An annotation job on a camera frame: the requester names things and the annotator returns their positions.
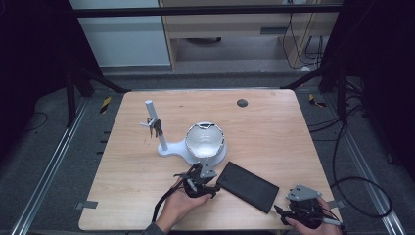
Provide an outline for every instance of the black cable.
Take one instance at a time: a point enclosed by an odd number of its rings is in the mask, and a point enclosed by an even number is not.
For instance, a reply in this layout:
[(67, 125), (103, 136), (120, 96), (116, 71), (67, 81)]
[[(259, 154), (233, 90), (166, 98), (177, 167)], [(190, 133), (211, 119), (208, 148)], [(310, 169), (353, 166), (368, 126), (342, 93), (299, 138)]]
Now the black cable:
[[(337, 151), (338, 151), (338, 148), (339, 148), (339, 143), (340, 143), (340, 139), (341, 139), (341, 133), (343, 132), (343, 130), (344, 130), (344, 128), (346, 126), (347, 126), (347, 123), (344, 123), (342, 125), (341, 131), (339, 132), (339, 136), (338, 136), (338, 139), (336, 141), (335, 150), (334, 150), (334, 153), (333, 153), (333, 160), (332, 160), (332, 171), (333, 171), (334, 183), (330, 187), (331, 188), (336, 187), (338, 189), (339, 193), (345, 199), (345, 201), (347, 201), (348, 204), (351, 207), (353, 207), (354, 209), (356, 209), (358, 212), (360, 212), (360, 213), (362, 213), (362, 214), (364, 214), (366, 216), (373, 217), (373, 218), (383, 218), (385, 216), (388, 216), (392, 212), (392, 200), (389, 197), (389, 195), (387, 194), (387, 192), (380, 185), (378, 185), (377, 183), (375, 183), (375, 182), (373, 182), (373, 181), (371, 181), (369, 179), (366, 179), (366, 178), (363, 178), (363, 177), (360, 177), (360, 176), (349, 176), (349, 177), (342, 178), (340, 180), (337, 178), (337, 175), (336, 175), (336, 155), (337, 155)], [(366, 212), (366, 211), (360, 209), (355, 204), (353, 204), (346, 197), (345, 193), (343, 192), (342, 188), (340, 187), (340, 183), (345, 182), (345, 181), (348, 181), (348, 180), (361, 180), (361, 181), (365, 181), (365, 182), (370, 183), (370, 184), (374, 185), (375, 187), (377, 187), (388, 198), (388, 203), (390, 205), (389, 208), (388, 208), (388, 210), (385, 213), (382, 213), (382, 214), (373, 214), (373, 213)]]
[(35, 127), (33, 127), (33, 128), (25, 129), (24, 131), (32, 131), (32, 130), (38, 129), (38, 128), (40, 128), (40, 126), (44, 125), (44, 124), (46, 123), (46, 121), (48, 120), (48, 115), (46, 115), (46, 114), (45, 114), (45, 113), (43, 113), (43, 112), (35, 112), (35, 114), (36, 114), (36, 115), (43, 115), (43, 116), (45, 116), (45, 119), (44, 119), (44, 120), (43, 120), (43, 122), (42, 122), (42, 123), (40, 123), (39, 125), (37, 125), (37, 126), (35, 126)]
[(2, 5), (3, 5), (3, 9), (2, 9), (2, 10), (1, 10), (1, 12), (0, 12), (0, 17), (1, 17), (1, 16), (3, 16), (3, 15), (4, 15), (4, 13), (6, 12), (6, 3), (5, 3), (5, 1), (6, 1), (6, 0), (1, 0)]
[[(353, 113), (354, 111), (356, 111), (358, 108), (360, 108), (360, 107), (362, 107), (361, 105), (357, 105), (357, 106), (355, 106), (354, 108), (352, 108), (351, 110), (348, 110), (347, 112), (346, 112), (346, 114), (349, 116), (351, 113)], [(325, 126), (323, 126), (323, 127), (320, 127), (320, 128), (318, 128), (318, 129), (314, 129), (314, 130), (310, 130), (309, 132), (310, 133), (312, 133), (312, 132), (317, 132), (317, 131), (321, 131), (321, 130), (324, 130), (324, 129), (327, 129), (327, 128), (329, 128), (329, 127), (331, 127), (331, 126), (333, 126), (334, 124), (336, 124), (337, 122), (339, 122), (339, 121), (341, 121), (339, 118), (335, 118), (335, 119), (331, 119), (331, 120), (325, 120), (325, 121), (323, 121), (323, 122), (320, 122), (320, 123), (316, 123), (316, 124), (310, 124), (310, 125), (308, 125), (308, 127), (310, 127), (310, 126), (316, 126), (316, 125), (320, 125), (320, 124), (324, 124), (324, 123), (327, 123), (327, 122), (330, 122), (331, 121), (331, 123), (330, 124), (328, 124), (328, 125), (325, 125)]]
[(296, 38), (294, 37), (294, 32), (293, 32), (293, 24), (292, 24), (292, 21), (293, 21), (293, 13), (290, 13), (290, 20), (289, 20), (288, 25), (287, 25), (287, 30), (286, 30), (286, 33), (284, 34), (284, 37), (283, 37), (283, 51), (284, 51), (284, 54), (285, 54), (285, 56), (286, 56), (286, 58), (287, 58), (287, 61), (288, 61), (288, 54), (287, 54), (287, 51), (285, 50), (285, 38), (286, 38), (286, 35), (287, 35), (287, 33), (288, 33), (289, 29), (290, 29), (290, 30), (291, 30), (291, 35), (293, 36), (294, 45), (296, 46), (297, 56), (299, 57), (299, 59), (300, 59), (300, 61), (303, 63), (303, 65), (302, 65), (301, 67), (293, 67), (293, 66), (290, 64), (290, 62), (288, 62), (288, 65), (290, 66), (290, 68), (291, 68), (291, 69), (300, 69), (300, 68), (302, 68), (303, 66), (309, 66), (309, 65), (312, 65), (312, 63), (307, 63), (307, 62), (304, 62), (304, 61), (302, 60), (301, 56), (300, 56), (300, 50), (299, 50), (299, 47), (298, 47), (298, 45), (297, 45)]

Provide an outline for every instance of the hand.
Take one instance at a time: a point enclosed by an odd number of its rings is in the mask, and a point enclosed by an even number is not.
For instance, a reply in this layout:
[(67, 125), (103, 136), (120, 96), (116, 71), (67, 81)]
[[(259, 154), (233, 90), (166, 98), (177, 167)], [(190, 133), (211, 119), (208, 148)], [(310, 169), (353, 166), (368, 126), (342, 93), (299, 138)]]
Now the hand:
[[(321, 207), (323, 208), (323, 212), (329, 216), (331, 214), (329, 213), (330, 207), (329, 204), (324, 201), (322, 198), (317, 198), (318, 202), (320, 203)], [(316, 229), (310, 229), (304, 226), (302, 223), (296, 221), (292, 218), (287, 218), (287, 221), (301, 234), (301, 235), (342, 235), (342, 231), (339, 227), (328, 224), (328, 223), (322, 223), (318, 228)]]
[[(177, 179), (172, 187), (179, 182), (180, 178)], [(162, 208), (160, 217), (156, 221), (156, 225), (164, 234), (167, 234), (174, 224), (185, 217), (189, 211), (205, 204), (209, 199), (211, 199), (211, 194), (206, 194), (199, 198), (190, 198), (183, 188), (179, 188), (165, 200), (164, 207)]]

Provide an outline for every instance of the wooden table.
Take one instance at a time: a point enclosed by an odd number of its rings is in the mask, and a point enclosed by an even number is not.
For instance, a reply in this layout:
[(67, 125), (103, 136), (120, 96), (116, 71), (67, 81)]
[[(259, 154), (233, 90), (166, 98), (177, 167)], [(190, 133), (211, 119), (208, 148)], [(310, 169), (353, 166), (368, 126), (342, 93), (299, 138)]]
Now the wooden table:
[[(239, 107), (239, 99), (247, 100), (248, 106)], [(333, 199), (293, 91), (130, 92), (123, 98), (88, 196), (88, 201), (98, 202), (98, 206), (83, 209), (81, 229), (145, 229), (151, 223), (155, 204), (175, 182), (173, 174), (189, 169), (181, 157), (160, 157), (159, 139), (151, 138), (149, 128), (139, 124), (149, 118), (146, 100), (153, 100), (168, 142), (182, 140), (188, 129), (200, 121), (220, 126), (228, 152), (215, 169), (218, 175), (231, 161), (274, 183), (280, 187), (275, 204), (283, 209), (289, 203), (286, 195), (298, 183), (320, 191), (326, 200)], [(287, 227), (275, 210), (265, 214), (222, 189), (173, 229), (284, 228)]]

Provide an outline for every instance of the white cabinet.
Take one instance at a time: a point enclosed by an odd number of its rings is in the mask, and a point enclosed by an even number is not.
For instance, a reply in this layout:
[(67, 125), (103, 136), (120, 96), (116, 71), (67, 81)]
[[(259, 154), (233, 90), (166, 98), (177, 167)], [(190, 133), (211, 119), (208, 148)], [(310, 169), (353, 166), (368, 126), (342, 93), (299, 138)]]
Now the white cabinet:
[[(157, 0), (70, 0), (74, 9), (158, 7)], [(80, 18), (102, 69), (170, 67), (161, 17)]]

